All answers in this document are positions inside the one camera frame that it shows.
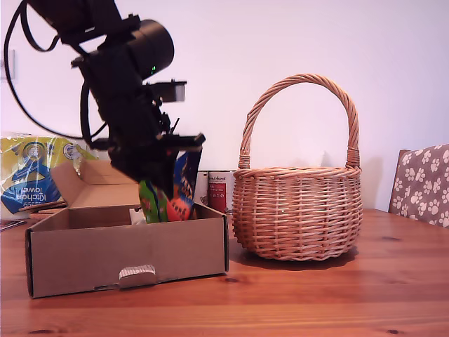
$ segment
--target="box flap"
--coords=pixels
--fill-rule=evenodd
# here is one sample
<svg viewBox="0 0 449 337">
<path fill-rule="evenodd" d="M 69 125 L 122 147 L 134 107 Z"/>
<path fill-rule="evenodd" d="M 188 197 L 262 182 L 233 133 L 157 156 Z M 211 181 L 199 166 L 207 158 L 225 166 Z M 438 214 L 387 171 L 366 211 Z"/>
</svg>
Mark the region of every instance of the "box flap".
<svg viewBox="0 0 449 337">
<path fill-rule="evenodd" d="M 65 162 L 51 169 L 51 177 L 71 208 L 140 204 L 138 184 L 109 161 L 83 160 L 80 176 Z"/>
<path fill-rule="evenodd" d="M 33 297 L 33 263 L 31 256 L 31 228 L 25 230 L 25 265 L 27 268 L 27 287 L 28 294 Z"/>
</svg>

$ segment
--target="colorful package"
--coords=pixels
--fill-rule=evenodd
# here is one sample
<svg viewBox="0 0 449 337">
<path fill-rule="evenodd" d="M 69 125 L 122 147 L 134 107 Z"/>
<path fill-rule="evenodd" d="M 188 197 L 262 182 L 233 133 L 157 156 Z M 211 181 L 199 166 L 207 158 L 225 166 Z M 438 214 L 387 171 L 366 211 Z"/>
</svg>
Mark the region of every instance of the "colorful package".
<svg viewBox="0 0 449 337">
<path fill-rule="evenodd" d="M 194 191 L 201 152 L 186 152 L 175 163 L 173 198 L 155 183 L 143 180 L 139 198 L 147 223 L 189 220 L 194 205 Z"/>
<path fill-rule="evenodd" d="M 79 157 L 95 159 L 64 138 L 8 137 L 1 139 L 1 218 L 24 217 L 19 209 L 57 201 L 61 197 L 50 169 Z"/>
</svg>

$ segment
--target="kitchen towel package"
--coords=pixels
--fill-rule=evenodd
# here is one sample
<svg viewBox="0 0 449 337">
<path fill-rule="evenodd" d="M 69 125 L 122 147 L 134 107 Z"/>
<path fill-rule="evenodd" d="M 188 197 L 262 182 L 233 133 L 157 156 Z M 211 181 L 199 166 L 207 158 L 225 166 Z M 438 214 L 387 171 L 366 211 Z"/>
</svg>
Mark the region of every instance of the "kitchen towel package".
<svg viewBox="0 0 449 337">
<path fill-rule="evenodd" d="M 96 159 L 64 138 L 14 136 L 1 139 L 1 218 L 24 218 L 26 206 L 61 197 L 50 169 L 64 161 Z"/>
</svg>

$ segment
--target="paw print fabric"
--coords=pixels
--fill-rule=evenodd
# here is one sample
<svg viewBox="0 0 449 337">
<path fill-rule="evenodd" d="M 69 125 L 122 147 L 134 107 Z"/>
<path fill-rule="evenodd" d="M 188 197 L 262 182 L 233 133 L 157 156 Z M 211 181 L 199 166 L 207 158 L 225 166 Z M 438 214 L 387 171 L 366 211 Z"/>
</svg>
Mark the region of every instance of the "paw print fabric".
<svg viewBox="0 0 449 337">
<path fill-rule="evenodd" d="M 449 227 L 449 144 L 402 155 L 389 211 Z"/>
</svg>

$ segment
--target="wood grain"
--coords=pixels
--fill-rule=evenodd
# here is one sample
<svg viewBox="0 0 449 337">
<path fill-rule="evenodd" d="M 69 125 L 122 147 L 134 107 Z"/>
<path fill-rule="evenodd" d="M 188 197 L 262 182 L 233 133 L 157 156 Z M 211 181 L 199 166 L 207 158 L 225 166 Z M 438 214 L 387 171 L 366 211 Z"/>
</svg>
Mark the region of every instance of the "wood grain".
<svg viewBox="0 0 449 337">
<path fill-rule="evenodd" d="M 264 260 L 231 240 L 228 275 L 32 300 L 24 227 L 1 235 L 2 336 L 447 336 L 449 230 L 366 210 L 356 248 Z"/>
</svg>

